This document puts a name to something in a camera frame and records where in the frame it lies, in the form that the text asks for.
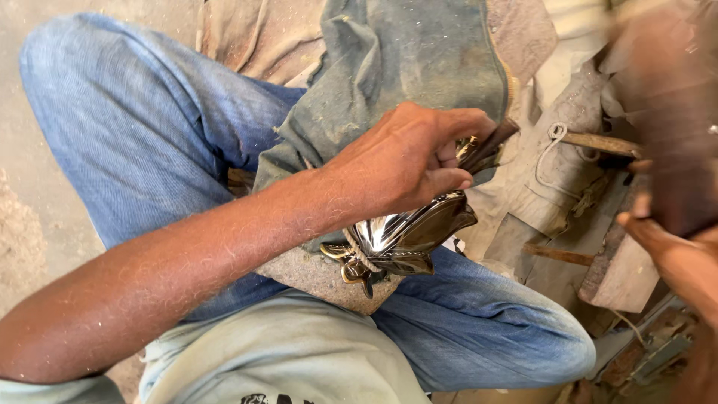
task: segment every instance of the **fingernail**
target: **fingernail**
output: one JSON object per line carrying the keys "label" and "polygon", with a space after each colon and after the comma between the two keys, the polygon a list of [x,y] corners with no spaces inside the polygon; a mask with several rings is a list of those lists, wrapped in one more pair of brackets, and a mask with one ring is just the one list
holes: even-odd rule
{"label": "fingernail", "polygon": [[630,219],[630,214],[628,212],[621,212],[618,216],[616,216],[616,222],[624,227],[628,223],[628,219]]}

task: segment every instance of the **person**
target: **person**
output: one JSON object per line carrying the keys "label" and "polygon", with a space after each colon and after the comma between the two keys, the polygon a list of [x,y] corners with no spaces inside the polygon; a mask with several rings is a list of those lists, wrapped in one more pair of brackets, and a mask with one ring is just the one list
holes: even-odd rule
{"label": "person", "polygon": [[595,362],[548,298],[440,247],[372,315],[252,273],[358,221],[470,186],[454,143],[479,109],[406,102],[325,166],[234,199],[303,89],[243,77],[111,18],[53,19],[24,89],[107,252],[0,320],[0,401],[120,403],[103,373],[146,349],[145,403],[428,403],[426,392],[555,385]]}

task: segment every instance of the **blue jeans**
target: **blue jeans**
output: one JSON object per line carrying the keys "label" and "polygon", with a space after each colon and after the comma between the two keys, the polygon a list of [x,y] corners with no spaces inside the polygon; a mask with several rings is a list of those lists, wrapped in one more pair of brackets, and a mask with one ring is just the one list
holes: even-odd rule
{"label": "blue jeans", "polygon": [[[79,14],[28,36],[27,98],[107,248],[233,200],[228,167],[255,170],[304,90],[244,77],[158,32]],[[426,391],[520,388],[581,377],[591,339],[548,298],[443,247],[372,315]],[[249,274],[190,314],[286,289]]]}

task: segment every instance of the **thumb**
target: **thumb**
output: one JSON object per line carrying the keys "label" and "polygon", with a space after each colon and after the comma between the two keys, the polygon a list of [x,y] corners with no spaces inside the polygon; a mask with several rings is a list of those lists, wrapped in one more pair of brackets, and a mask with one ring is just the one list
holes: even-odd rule
{"label": "thumb", "polygon": [[427,170],[426,178],[432,196],[438,196],[457,189],[466,189],[474,179],[468,171],[460,168],[438,168]]}
{"label": "thumb", "polygon": [[652,257],[659,256],[676,244],[689,243],[681,237],[668,233],[653,219],[639,219],[628,212],[623,212],[616,217],[616,221]]}

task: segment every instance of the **wooden plank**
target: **wooden plank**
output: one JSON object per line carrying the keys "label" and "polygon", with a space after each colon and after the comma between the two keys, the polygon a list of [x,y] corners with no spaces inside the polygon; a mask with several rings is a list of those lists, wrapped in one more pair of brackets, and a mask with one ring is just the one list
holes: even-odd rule
{"label": "wooden plank", "polygon": [[[631,184],[618,212],[633,206],[648,178],[639,175]],[[604,249],[596,254],[586,273],[579,297],[594,306],[640,313],[659,276],[648,253],[615,221],[604,238]]]}
{"label": "wooden plank", "polygon": [[641,147],[636,143],[600,134],[569,132],[566,133],[566,136],[561,141],[575,146],[600,150],[612,155],[636,157],[642,153]]}
{"label": "wooden plank", "polygon": [[523,245],[521,252],[526,254],[538,255],[539,257],[551,258],[552,260],[558,260],[563,262],[570,262],[571,264],[585,265],[590,267],[593,263],[593,255],[581,254],[579,252],[570,252],[563,249],[551,248],[546,246],[540,246],[536,244],[526,243]]}

